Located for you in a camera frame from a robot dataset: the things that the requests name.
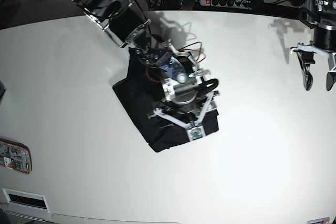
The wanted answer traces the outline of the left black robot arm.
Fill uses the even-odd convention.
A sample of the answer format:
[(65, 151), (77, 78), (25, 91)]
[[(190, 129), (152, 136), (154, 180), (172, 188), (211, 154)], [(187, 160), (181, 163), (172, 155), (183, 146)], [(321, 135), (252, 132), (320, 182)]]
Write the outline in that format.
[(329, 71), (326, 77), (326, 90), (335, 86), (335, 0), (289, 0), (292, 6), (299, 7), (298, 19), (313, 30), (313, 39), (308, 43), (298, 43), (290, 48), (296, 53), (303, 77), (304, 88), (309, 91), (313, 84), (310, 66), (315, 63), (314, 55), (328, 59)]

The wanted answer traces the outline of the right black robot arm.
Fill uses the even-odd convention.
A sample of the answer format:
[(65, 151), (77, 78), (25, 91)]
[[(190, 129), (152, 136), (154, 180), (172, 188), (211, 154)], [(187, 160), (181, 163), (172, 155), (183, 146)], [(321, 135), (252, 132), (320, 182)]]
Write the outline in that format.
[(113, 86), (133, 124), (148, 141), (190, 142), (217, 132), (217, 79), (189, 51), (151, 33), (151, 20), (131, 0), (71, 0), (119, 46), (128, 47), (125, 79)]

